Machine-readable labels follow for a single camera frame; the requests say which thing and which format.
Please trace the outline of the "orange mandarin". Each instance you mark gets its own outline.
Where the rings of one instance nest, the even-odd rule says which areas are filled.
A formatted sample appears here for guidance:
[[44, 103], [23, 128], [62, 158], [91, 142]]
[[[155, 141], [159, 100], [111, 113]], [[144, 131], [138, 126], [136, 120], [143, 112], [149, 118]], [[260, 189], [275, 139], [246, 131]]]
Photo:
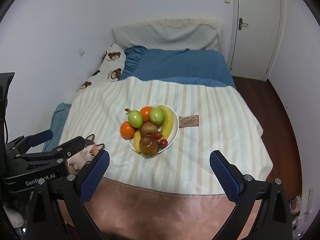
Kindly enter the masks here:
[[125, 139], [130, 139], [135, 134], [135, 128], [130, 125], [128, 121], [125, 121], [120, 126], [120, 135]]
[[145, 106], [140, 110], [140, 114], [142, 115], [143, 121], [148, 122], [149, 121], [149, 114], [152, 110], [152, 107]]

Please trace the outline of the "white floral plate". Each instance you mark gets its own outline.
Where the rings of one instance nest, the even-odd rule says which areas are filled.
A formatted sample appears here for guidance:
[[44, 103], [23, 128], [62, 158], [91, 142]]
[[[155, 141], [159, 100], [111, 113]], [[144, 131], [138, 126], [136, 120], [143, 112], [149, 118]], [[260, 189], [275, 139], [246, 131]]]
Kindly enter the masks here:
[[[160, 105], [151, 105], [150, 107], [159, 107]], [[163, 152], [163, 151], [165, 151], [165, 150], [167, 150], [168, 148], [169, 148], [169, 146], [171, 146], [171, 144], [174, 142], [174, 140], [176, 139], [176, 137], [177, 137], [177, 135], [178, 135], [178, 116], [177, 116], [177, 114], [176, 114], [176, 112], [173, 110], [173, 109], [171, 109], [169, 106], [167, 106], [170, 110], [171, 110], [171, 112], [172, 112], [172, 114], [173, 114], [173, 117], [174, 117], [174, 124], [173, 124], [173, 128], [172, 128], [172, 132], [171, 132], [171, 134], [169, 135], [169, 137], [168, 137], [168, 139], [167, 139], [167, 141], [168, 141], [168, 145], [167, 145], [167, 147], [166, 148], [159, 148], [159, 141], [160, 140], [157, 140], [158, 141], [158, 154], [159, 153], [161, 153], [161, 152]], [[156, 125], [157, 127], [158, 127], [158, 132], [161, 132], [161, 126], [162, 126], [162, 124], [160, 124], [160, 125]], [[133, 137], [132, 138], [130, 138], [130, 139], [127, 139], [127, 141], [128, 141], [128, 143], [129, 143], [129, 145], [130, 145], [130, 147], [135, 151], [135, 148], [134, 148], [134, 145], [133, 145]]]

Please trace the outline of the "green apple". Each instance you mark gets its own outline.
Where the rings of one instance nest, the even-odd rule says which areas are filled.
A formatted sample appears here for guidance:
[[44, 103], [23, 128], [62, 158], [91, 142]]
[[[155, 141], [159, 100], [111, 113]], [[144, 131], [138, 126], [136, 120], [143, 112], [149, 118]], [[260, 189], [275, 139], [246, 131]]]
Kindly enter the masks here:
[[165, 118], [164, 110], [161, 107], [153, 107], [149, 114], [149, 120], [156, 125], [162, 124]]
[[140, 128], [142, 124], [144, 123], [142, 114], [140, 111], [129, 111], [127, 116], [129, 124], [134, 128]]

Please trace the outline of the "brown kiwi fruit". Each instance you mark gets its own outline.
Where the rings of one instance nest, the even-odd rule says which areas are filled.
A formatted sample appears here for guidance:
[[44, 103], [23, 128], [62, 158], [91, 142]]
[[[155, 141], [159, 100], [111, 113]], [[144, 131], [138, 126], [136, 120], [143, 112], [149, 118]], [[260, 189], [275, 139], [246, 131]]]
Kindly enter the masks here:
[[158, 132], [158, 127], [148, 121], [142, 124], [139, 131], [141, 137], [154, 136], [154, 134]]

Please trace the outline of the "red cherry tomato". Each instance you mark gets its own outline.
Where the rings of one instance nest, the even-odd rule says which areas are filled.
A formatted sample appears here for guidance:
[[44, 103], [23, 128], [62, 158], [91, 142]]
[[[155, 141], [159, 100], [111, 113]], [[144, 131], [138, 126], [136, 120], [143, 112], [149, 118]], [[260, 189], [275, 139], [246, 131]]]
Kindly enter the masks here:
[[156, 132], [156, 133], [153, 134], [153, 137], [154, 137], [155, 139], [157, 139], [157, 140], [161, 140], [162, 135], [161, 135], [160, 132]]
[[162, 139], [159, 141], [159, 148], [166, 148], [168, 145], [167, 139]]

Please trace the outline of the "yellow banana with long stem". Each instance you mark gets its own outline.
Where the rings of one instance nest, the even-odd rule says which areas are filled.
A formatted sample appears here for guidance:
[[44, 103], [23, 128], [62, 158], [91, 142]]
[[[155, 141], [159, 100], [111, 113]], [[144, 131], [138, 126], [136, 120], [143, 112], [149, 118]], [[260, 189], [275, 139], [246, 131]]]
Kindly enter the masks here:
[[165, 113], [164, 121], [161, 126], [161, 135], [163, 139], [168, 139], [169, 135], [172, 132], [174, 117], [171, 110], [167, 106], [160, 105], [159, 107], [163, 109]]

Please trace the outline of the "cat plush toy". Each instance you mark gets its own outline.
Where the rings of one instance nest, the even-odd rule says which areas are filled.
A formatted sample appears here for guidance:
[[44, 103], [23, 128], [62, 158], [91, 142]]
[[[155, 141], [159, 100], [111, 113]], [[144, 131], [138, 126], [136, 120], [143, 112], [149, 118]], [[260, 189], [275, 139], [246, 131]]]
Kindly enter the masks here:
[[77, 174], [85, 164], [93, 160], [93, 158], [99, 153], [100, 150], [105, 149], [105, 144], [96, 144], [94, 140], [94, 134], [90, 134], [89, 136], [87, 136], [85, 138], [84, 148], [77, 154], [68, 158], [67, 161], [69, 173]]

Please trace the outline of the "teddy bear print pillow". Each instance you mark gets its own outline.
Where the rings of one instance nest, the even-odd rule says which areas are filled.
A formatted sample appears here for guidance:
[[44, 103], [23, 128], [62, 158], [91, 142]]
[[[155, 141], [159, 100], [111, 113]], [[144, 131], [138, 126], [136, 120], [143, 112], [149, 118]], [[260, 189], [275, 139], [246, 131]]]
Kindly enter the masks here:
[[103, 82], [118, 81], [125, 67], [126, 55], [116, 43], [106, 51], [98, 70], [78, 89], [83, 92]]

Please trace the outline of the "striped cream blanket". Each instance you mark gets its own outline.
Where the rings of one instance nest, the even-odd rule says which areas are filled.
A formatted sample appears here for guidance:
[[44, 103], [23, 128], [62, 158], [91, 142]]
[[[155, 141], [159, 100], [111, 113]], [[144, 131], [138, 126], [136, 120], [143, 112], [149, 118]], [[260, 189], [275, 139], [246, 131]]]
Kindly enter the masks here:
[[[153, 158], [137, 154], [120, 135], [125, 109], [166, 105], [178, 116], [199, 116], [199, 125], [179, 130], [175, 141]], [[209, 165], [218, 150], [242, 173], [265, 180], [273, 164], [261, 138], [263, 129], [231, 86], [182, 85], [129, 77], [105, 82], [72, 102], [61, 142], [95, 135], [111, 163], [105, 177], [146, 189], [180, 194], [223, 192]]]

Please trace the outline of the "brown leather blanket label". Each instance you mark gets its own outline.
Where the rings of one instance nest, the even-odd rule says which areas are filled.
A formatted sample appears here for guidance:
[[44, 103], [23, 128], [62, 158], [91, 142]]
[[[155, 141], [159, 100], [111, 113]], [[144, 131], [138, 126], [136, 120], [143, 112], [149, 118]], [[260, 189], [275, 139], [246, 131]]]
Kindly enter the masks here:
[[179, 128], [199, 127], [199, 115], [180, 116], [178, 118]]

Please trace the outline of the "blue bed sheet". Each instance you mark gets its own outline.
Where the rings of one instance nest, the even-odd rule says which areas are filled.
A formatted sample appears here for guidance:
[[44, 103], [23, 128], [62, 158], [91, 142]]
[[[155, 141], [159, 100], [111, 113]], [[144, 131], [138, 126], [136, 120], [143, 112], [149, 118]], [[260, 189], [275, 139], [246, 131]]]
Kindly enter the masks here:
[[209, 87], [235, 87], [221, 53], [214, 50], [161, 50], [133, 46], [124, 50], [125, 67], [118, 81], [134, 76]]

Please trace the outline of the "grey quilted pillow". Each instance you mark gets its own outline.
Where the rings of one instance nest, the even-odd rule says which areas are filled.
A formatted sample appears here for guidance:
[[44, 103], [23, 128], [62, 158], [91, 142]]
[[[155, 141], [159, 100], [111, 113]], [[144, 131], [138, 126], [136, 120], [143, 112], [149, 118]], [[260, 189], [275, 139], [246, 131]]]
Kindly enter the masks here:
[[148, 49], [225, 53], [224, 24], [215, 19], [161, 19], [116, 26], [112, 31], [116, 44], [122, 49], [144, 46]]

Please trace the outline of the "white door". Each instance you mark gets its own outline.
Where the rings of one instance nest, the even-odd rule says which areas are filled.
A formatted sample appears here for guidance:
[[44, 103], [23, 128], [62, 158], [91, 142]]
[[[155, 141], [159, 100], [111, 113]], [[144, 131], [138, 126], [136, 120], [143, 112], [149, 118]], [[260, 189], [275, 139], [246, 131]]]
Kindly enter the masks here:
[[[282, 14], [282, 0], [238, 0], [233, 76], [267, 78], [277, 52]], [[238, 29], [239, 18], [248, 23], [248, 28]]]

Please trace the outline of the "white wall switch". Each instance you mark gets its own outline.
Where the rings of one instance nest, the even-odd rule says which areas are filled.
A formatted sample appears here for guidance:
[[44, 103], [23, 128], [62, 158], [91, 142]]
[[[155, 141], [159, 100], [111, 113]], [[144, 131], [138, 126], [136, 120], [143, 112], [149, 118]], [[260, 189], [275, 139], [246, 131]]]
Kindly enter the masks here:
[[82, 48], [79, 48], [78, 49], [78, 54], [79, 54], [80, 57], [82, 57], [85, 54], [85, 52], [84, 52], [84, 50]]

